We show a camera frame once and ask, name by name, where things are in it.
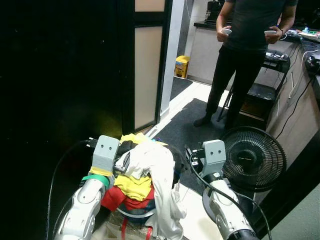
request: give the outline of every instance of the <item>pile of clothes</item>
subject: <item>pile of clothes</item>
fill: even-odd
[[[152,141],[142,133],[123,136],[117,151],[116,165],[123,165],[130,152],[127,171],[115,179],[101,201],[101,205],[115,211],[121,204],[127,210],[144,209],[154,201],[155,214],[145,225],[153,228],[152,236],[181,240],[183,228],[179,219],[187,214],[173,186],[187,163],[174,147]]]

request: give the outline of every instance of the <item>fan grille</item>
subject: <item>fan grille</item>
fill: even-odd
[[[233,128],[221,137],[223,174],[232,185],[251,192],[271,189],[286,171],[286,155],[268,133],[254,127]]]

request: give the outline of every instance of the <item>person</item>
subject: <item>person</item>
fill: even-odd
[[[225,128],[233,126],[264,62],[268,44],[276,43],[295,21],[298,0],[225,0],[216,20],[216,37],[223,42],[219,50],[206,114],[193,125],[200,127],[211,122],[222,93],[235,72],[232,99],[227,111]],[[231,26],[225,26],[233,11]],[[224,34],[223,29],[231,29]],[[273,30],[276,34],[265,35]]]

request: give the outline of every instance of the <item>hand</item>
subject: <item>hand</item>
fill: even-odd
[[[222,32],[222,29],[230,29],[231,26],[225,26],[223,28],[221,28],[217,33],[216,33],[216,38],[218,39],[219,42],[225,42],[228,39],[228,34],[224,34]]]
[[[276,31],[275,34],[264,35],[265,41],[268,44],[275,44],[283,35],[283,32],[277,26],[269,27],[270,30]]]

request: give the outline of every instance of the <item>red strap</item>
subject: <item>red strap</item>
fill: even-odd
[[[121,240],[125,240],[126,226],[128,223],[128,218],[123,219],[122,227],[121,227]]]
[[[149,227],[148,232],[145,236],[145,240],[150,240],[151,234],[152,234],[152,226]]]

